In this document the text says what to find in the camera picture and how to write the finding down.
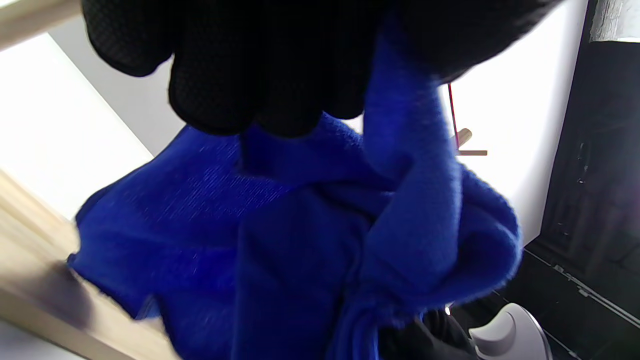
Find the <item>white plastic object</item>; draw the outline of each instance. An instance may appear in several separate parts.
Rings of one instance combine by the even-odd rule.
[[[524,307],[505,305],[485,326],[469,329],[484,360],[552,360],[542,328]]]

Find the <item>blue cloth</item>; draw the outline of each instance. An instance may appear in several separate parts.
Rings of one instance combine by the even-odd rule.
[[[512,209],[456,162],[436,81],[388,22],[364,135],[184,128],[89,198],[69,265],[185,360],[373,360],[377,331],[515,271]]]

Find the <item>white wall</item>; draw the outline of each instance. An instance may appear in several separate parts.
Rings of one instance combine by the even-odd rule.
[[[2,360],[82,360],[56,345],[0,321],[0,359]]]
[[[151,76],[133,78],[113,70],[94,53],[82,18],[49,33],[153,155],[158,155],[184,126],[168,101],[170,63]]]
[[[62,215],[151,158],[49,35],[0,52],[0,169]]]
[[[510,200],[525,242],[540,233],[586,5],[565,0],[525,38],[452,85],[458,129],[474,134],[462,149],[489,152],[459,159]],[[448,114],[448,98],[444,105]]]

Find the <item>blue fabric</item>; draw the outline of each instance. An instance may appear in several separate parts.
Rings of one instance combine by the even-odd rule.
[[[393,22],[364,135],[184,128],[77,215],[69,265],[185,360],[378,358],[377,331],[487,294],[515,271],[506,201],[454,158],[436,81]]]

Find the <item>gloved hand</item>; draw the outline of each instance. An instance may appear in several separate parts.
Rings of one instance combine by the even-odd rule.
[[[504,50],[559,0],[82,0],[89,39],[115,69],[147,76],[174,56],[169,101],[189,125],[234,135],[257,122],[309,133],[322,111],[362,112],[374,37],[400,16],[424,61],[455,79]]]

